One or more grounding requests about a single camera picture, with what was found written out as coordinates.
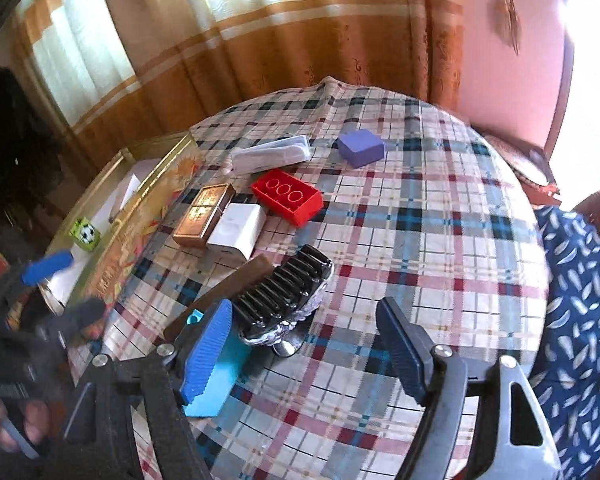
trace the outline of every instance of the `metal screw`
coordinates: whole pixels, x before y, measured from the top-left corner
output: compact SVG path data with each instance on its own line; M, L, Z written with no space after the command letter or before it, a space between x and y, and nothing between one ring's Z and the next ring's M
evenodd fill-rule
M160 357L167 357L167 356L173 354L174 351L175 351L175 348L170 343L163 343L160 346L158 346L158 349L156 350L157 354Z
M515 368L518 362L510 355L503 355L500 357L500 364L507 368Z
M451 354L454 352L447 345L435 345L433 347L433 351L437 356L440 357L451 357Z
M106 354L98 354L96 355L96 357L93 358L91 363L93 364L93 366L100 368L101 366L107 364L108 360L109 356L107 356Z

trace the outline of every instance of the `cardboard box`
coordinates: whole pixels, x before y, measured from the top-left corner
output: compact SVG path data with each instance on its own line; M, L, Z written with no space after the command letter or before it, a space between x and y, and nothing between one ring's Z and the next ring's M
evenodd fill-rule
M259 254L253 260L249 260L243 266L234 270L234 272L229 274L215 287L206 291L200 298L196 298L191 302L184 312L164 329L164 340L167 343L173 343L194 310L204 314L213 302L221 300L222 298L232 298L236 296L248 286L270 276L272 272L273 266L264 254Z
M203 187L171 235L173 240L184 247L205 248L206 241L234 195L235 189L231 184Z
M264 209L258 204L229 204L206 246L246 262L253 253L266 219Z

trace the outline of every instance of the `curtain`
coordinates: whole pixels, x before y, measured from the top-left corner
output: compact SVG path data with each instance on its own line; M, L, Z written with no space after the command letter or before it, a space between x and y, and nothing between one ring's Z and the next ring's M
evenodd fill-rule
M98 167L327 75L450 111L458 99L460 0L23 0L17 19L22 55Z

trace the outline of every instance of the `white box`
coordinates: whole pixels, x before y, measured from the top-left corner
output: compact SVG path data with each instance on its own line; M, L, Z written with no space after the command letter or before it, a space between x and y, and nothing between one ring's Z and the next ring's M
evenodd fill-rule
M228 204L206 246L246 262L266 219L264 209L258 204Z
M272 140L250 148L235 148L231 154L234 173L238 176L305 162L311 158L306 136Z

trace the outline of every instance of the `cushion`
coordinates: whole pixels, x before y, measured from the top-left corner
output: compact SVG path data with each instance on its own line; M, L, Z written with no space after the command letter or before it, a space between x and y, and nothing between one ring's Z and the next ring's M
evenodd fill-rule
M600 460L600 235L575 212L536 211L550 268L544 332L530 383L566 479Z

